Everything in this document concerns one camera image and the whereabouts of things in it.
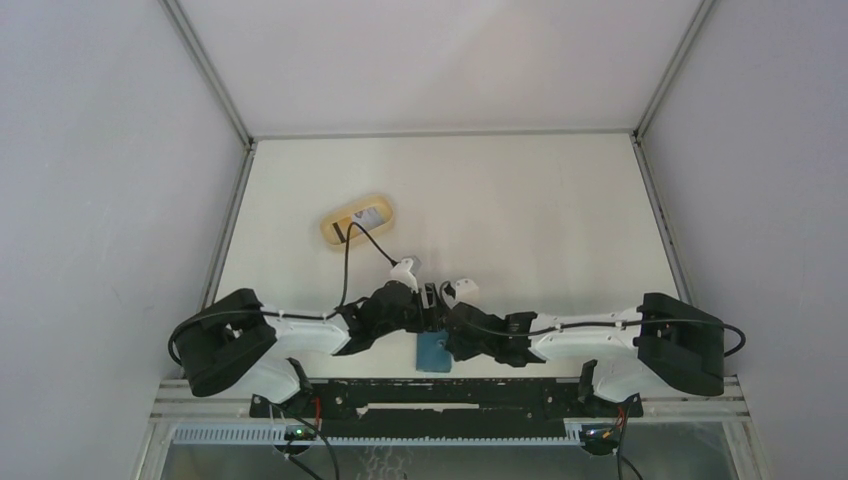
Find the blue leather card holder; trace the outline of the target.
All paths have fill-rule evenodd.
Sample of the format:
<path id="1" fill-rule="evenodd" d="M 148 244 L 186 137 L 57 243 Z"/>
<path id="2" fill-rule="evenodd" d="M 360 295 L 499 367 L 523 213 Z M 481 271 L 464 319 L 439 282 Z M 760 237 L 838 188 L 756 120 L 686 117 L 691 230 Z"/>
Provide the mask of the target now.
<path id="1" fill-rule="evenodd" d="M 453 358 L 446 349 L 448 338 L 446 331 L 423 332 L 416 336 L 417 372 L 446 374 L 451 371 Z"/>

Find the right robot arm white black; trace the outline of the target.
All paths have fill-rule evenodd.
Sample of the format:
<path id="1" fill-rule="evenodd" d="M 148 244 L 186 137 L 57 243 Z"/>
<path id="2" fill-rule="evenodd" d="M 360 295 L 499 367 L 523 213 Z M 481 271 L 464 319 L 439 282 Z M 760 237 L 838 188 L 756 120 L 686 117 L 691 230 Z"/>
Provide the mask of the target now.
<path id="1" fill-rule="evenodd" d="M 724 393 L 725 333 L 717 317 L 663 293 L 619 312 L 556 316 L 533 311 L 498 317 L 456 303 L 445 319 L 446 348 L 457 361 L 480 355 L 524 368 L 579 360 L 579 406 L 605 415 L 637 393 L 669 387 Z"/>

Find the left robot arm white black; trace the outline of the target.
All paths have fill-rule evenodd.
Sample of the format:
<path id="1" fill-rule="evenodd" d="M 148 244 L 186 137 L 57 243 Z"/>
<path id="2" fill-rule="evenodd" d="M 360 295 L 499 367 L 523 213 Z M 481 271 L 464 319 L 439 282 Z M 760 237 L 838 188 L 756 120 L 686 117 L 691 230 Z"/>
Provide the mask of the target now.
<path id="1" fill-rule="evenodd" d="M 242 288 L 177 325 L 167 351 L 194 396 L 247 390 L 298 417 L 310 409 L 313 392 L 297 354 L 358 354 L 396 331 L 433 331 L 447 310 L 432 283 L 415 290 L 390 280 L 369 296 L 315 315 L 274 311 Z"/>

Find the card in beige tray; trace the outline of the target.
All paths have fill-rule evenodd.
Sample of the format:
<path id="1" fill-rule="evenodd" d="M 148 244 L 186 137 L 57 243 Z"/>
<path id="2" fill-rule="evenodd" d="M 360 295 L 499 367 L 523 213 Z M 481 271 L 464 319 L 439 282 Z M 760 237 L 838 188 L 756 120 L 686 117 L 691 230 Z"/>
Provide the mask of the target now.
<path id="1" fill-rule="evenodd" d="M 348 229 L 351 229 L 350 233 L 353 236 L 357 236 L 361 232 L 358 227 L 352 227 L 353 223 L 356 223 L 367 231 L 370 231 L 382 226 L 386 223 L 386 221 L 387 217 L 382 210 L 377 206 L 371 206 L 343 214 L 340 218 L 331 222 L 330 232 L 334 234 L 335 238 L 341 243 L 345 243 L 349 236 Z"/>

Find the beige oval tray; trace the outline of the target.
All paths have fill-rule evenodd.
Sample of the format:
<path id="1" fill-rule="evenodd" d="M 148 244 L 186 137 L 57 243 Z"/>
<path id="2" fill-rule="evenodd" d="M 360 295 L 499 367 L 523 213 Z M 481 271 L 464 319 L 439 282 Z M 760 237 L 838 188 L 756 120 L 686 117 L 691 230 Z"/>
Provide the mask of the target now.
<path id="1" fill-rule="evenodd" d="M 343 214 L 351 213 L 371 206 L 377 206 L 378 208 L 380 208 L 382 212 L 386 215 L 387 221 L 380 227 L 377 227 L 370 231 L 367 231 L 365 229 L 365 231 L 371 237 L 376 237 L 391 230 L 396 219 L 395 208 L 392 202 L 385 195 L 370 194 L 363 196 L 357 200 L 348 202 L 347 204 L 329 212 L 322 218 L 321 222 L 319 223 L 319 231 L 327 245 L 331 249 L 335 249 L 338 251 L 343 250 L 347 245 L 347 240 L 345 243 L 341 243 L 335 238 L 335 235 L 330 232 L 330 224 L 332 221 L 337 220 Z M 362 231 L 357 236 L 353 236 L 351 233 L 348 234 L 348 237 L 351 238 L 351 246 L 357 246 L 366 242 L 366 236 Z"/>

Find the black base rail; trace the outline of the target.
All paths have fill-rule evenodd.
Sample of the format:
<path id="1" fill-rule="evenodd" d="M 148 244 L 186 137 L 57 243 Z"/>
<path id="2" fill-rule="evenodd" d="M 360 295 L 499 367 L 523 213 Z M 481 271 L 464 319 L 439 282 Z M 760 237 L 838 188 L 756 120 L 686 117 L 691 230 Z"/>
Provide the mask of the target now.
<path id="1" fill-rule="evenodd" d="M 569 423 L 640 418 L 640 396 L 616 404 L 569 379 L 315 380 L 280 406 L 254 396 L 253 419 L 310 419 L 329 438 L 506 440 L 563 437 Z"/>

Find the aluminium table frame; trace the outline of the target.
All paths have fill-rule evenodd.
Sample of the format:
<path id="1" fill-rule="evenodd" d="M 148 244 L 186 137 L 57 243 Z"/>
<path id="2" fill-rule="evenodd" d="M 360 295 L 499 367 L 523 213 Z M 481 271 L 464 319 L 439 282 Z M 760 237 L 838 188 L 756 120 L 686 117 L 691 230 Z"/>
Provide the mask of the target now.
<path id="1" fill-rule="evenodd" d="M 581 373 L 577 377 L 549 377 L 576 380 L 585 390 Z M 308 378 L 305 389 L 315 380 L 343 378 Z M 739 380 L 730 376 L 724 379 L 724 393 L 716 397 L 702 397 L 675 393 L 670 389 L 656 394 L 646 391 L 640 396 L 644 414 L 631 418 L 621 414 L 619 421 L 642 423 L 718 423 L 722 426 L 727 449 L 735 475 L 740 479 L 765 479 L 769 472 L 759 438 L 753 426 Z M 495 447 L 510 445 L 546 446 L 578 445 L 590 451 L 601 451 L 616 455 L 618 446 L 613 432 L 601 432 L 601 425 L 586 420 L 569 423 L 563 437 L 552 439 L 506 439 L 506 440 L 350 440 L 329 438 L 310 419 L 253 419 L 249 415 L 251 399 L 258 394 L 239 390 L 225 391 L 211 397 L 196 397 L 192 394 L 186 378 L 165 380 L 160 384 L 155 407 L 149 424 L 153 437 L 176 442 L 185 440 L 192 444 L 248 444 L 268 441 L 277 446 L 284 442 L 302 443 L 310 446 L 321 441 L 330 451 L 341 446 L 399 445 L 412 447 Z"/>

